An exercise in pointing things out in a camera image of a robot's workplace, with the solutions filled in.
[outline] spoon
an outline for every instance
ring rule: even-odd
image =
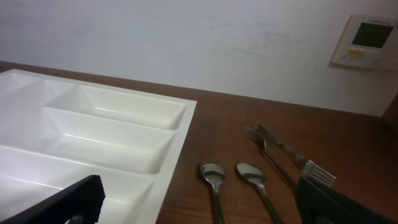
[[[200,174],[202,177],[210,183],[213,189],[213,201],[216,213],[216,224],[224,224],[223,211],[221,209],[220,195],[218,193],[218,187],[225,179],[225,170],[217,164],[200,164]]]
[[[255,166],[245,163],[236,164],[236,168],[239,174],[241,174],[242,178],[246,182],[256,186],[257,191],[259,192],[262,200],[264,201],[264,204],[268,209],[268,212],[270,213],[274,222],[277,224],[283,224],[284,223],[283,220],[281,219],[277,210],[275,209],[272,202],[268,198],[265,188],[266,176],[261,172],[261,170],[259,170]]]

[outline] brown wooden surface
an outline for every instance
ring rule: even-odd
[[[386,123],[398,133],[398,94],[383,114]]]
[[[286,223],[300,223],[292,193],[242,134],[243,126],[257,120],[298,153],[336,175],[334,189],[398,221],[398,139],[382,125],[381,118],[0,62],[0,72],[12,68],[198,102],[157,223],[213,223],[208,188],[197,176],[200,162],[216,162],[227,171],[220,189],[226,223],[272,223],[254,189],[234,173],[237,162],[260,167],[268,176],[269,196],[282,218]],[[298,177],[292,163],[269,145],[281,165]]]

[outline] wall-mounted control panel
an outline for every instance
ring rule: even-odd
[[[398,70],[398,19],[352,15],[331,61]]]

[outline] cutlery tray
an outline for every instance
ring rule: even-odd
[[[196,101],[0,73],[0,221],[91,174],[99,223],[155,223]]]

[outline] black plastic piece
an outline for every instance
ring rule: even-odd
[[[90,175],[1,224],[94,224],[104,199],[101,178]]]
[[[397,224],[311,177],[298,180],[295,198],[303,224]]]

